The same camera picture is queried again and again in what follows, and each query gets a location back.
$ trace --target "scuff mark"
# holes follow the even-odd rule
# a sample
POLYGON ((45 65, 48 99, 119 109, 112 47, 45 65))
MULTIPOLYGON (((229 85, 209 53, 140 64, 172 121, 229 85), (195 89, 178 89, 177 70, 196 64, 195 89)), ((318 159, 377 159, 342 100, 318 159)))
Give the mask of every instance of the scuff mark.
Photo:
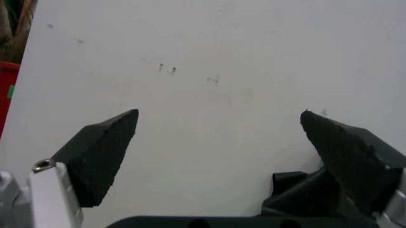
POLYGON ((83 39, 76 39, 76 42, 80 45, 84 44, 85 41, 83 39))
POLYGON ((207 82, 213 83, 215 87, 217 87, 217 84, 219 83, 220 80, 220 75, 216 75, 215 77, 207 77, 207 82))
POLYGON ((175 74, 175 72, 176 72, 176 67, 172 68, 171 75, 173 76, 175 74))

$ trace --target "red bin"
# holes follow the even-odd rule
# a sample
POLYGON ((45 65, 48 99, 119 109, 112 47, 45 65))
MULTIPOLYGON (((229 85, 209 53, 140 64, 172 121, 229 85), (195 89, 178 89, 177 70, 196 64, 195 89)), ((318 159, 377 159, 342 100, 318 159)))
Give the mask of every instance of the red bin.
POLYGON ((19 68, 19 64, 0 61, 0 137, 6 122, 19 68))

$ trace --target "white surface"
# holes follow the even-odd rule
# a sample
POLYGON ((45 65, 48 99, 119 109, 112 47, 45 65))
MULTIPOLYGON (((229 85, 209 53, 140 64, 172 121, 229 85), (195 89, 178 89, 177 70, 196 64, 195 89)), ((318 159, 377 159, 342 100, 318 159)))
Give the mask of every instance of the white surface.
POLYGON ((33 227, 74 228, 69 197, 56 167, 29 174, 33 227))
POLYGON ((85 227, 253 215, 272 172, 318 164, 305 109, 406 151, 405 11, 404 0, 40 0, 0 166, 22 182, 82 126, 139 108, 85 227))

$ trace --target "dark mark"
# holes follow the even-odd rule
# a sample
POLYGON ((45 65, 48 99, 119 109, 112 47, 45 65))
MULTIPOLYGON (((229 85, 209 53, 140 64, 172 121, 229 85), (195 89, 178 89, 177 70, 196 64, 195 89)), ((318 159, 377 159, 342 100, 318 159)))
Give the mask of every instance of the dark mark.
POLYGON ((76 39, 76 42, 77 42, 77 43, 79 43, 79 44, 83 44, 83 43, 85 43, 85 41, 84 41, 84 40, 82 40, 82 39, 76 39))
POLYGON ((216 75, 213 77, 207 77, 208 82, 212 82, 215 87, 217 87, 217 83, 219 83, 220 75, 216 75))

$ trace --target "black foam pad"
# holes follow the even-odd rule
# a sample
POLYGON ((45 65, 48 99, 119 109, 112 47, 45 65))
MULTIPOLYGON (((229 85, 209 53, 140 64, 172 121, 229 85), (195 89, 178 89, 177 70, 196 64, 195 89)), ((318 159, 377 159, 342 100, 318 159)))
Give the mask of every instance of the black foam pad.
POLYGON ((98 206, 114 182, 135 133, 138 110, 82 128, 54 156, 66 164, 81 207, 98 206))
POLYGON ((310 111, 300 123, 347 196, 364 214, 382 211, 395 191, 406 158, 368 130, 310 111))

